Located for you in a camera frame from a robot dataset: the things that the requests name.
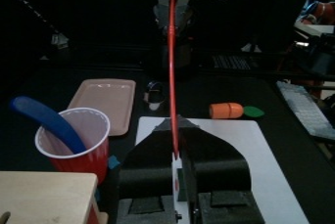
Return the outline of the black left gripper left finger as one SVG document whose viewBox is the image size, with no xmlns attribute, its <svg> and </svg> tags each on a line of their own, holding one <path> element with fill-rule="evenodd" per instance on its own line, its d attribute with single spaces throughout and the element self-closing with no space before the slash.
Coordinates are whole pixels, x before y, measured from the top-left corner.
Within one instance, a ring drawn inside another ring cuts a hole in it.
<svg viewBox="0 0 335 224">
<path fill-rule="evenodd" d="M 175 224 L 168 119 L 150 125 L 141 118 L 139 130 L 148 126 L 148 134 L 129 150 L 119 171 L 116 224 Z"/>
</svg>

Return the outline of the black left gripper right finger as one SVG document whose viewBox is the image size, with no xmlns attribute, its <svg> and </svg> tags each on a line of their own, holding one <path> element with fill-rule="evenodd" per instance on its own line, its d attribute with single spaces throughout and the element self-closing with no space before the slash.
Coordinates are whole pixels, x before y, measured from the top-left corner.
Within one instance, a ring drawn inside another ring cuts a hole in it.
<svg viewBox="0 0 335 224">
<path fill-rule="evenodd" d="M 191 224 L 263 224 L 242 154 L 186 119 L 179 120 L 179 155 Z"/>
</svg>

